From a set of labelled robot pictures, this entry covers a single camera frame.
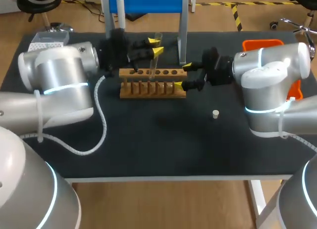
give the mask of chair wheel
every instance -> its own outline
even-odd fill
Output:
[[[278,22],[271,22],[271,23],[269,24],[269,27],[270,27],[272,30],[275,30],[275,29],[277,28],[277,26],[278,26]]]

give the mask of orange container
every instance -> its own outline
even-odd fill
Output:
[[[284,43],[278,39],[266,39],[266,40],[245,40],[242,43],[243,51],[253,51],[260,48],[267,48],[267,47],[274,47],[274,46],[281,46]],[[303,93],[301,91],[301,81],[297,80],[295,83],[292,84],[288,95],[287,100],[290,97],[295,97],[296,100],[301,100],[303,98]]]

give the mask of yellow black tape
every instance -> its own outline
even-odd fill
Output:
[[[199,2],[196,6],[219,6],[219,5],[297,5],[298,2],[266,2],[266,1],[254,1],[254,2]]]
[[[62,3],[79,3],[79,4],[101,4],[99,2],[79,2],[73,0],[63,0]],[[254,1],[254,2],[199,2],[196,3],[196,6],[219,6],[219,5],[296,5],[299,4],[298,2],[291,1],[291,2],[266,2],[266,1]]]
[[[243,31],[243,28],[242,28],[242,24],[241,24],[239,15],[238,15],[237,5],[232,4],[230,7],[231,7],[231,10],[232,10],[232,14],[233,14],[234,20],[236,22],[236,26],[237,26],[238,32],[241,32],[241,31]]]

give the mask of white table frame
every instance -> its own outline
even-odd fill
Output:
[[[257,229],[269,229],[280,217],[276,208],[277,196],[281,187],[271,200],[266,203],[260,180],[289,179],[292,175],[250,175],[250,176],[147,176],[147,177],[102,177],[102,178],[67,178],[69,183],[91,182],[141,182],[141,181],[220,181],[220,180],[247,180],[252,198],[253,210],[256,215]]]

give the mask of office chair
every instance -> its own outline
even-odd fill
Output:
[[[47,12],[57,8],[61,3],[61,0],[54,0],[53,2],[46,3],[46,4],[36,4],[32,3],[28,0],[16,0],[16,4],[18,8],[25,13],[30,13],[31,16],[29,17],[29,22],[33,20],[35,14],[40,13],[43,19],[44,28],[48,32],[56,32],[56,31],[67,31],[72,32],[73,28],[64,24],[53,22],[50,23]]]
[[[293,31],[293,33],[301,33],[306,36],[308,40],[308,44],[309,44],[311,60],[313,60],[315,57],[316,49],[310,34],[317,34],[317,30],[310,29],[310,25],[314,17],[314,12],[317,10],[317,0],[290,0],[290,1],[297,1],[301,6],[310,10],[310,12],[307,13],[307,18],[304,21],[303,25],[294,23],[291,20],[288,20],[286,18],[281,18],[280,21],[289,23],[293,25],[294,27],[296,27],[297,29]],[[277,25],[278,25],[278,22],[270,23],[270,27],[273,30],[277,28]]]

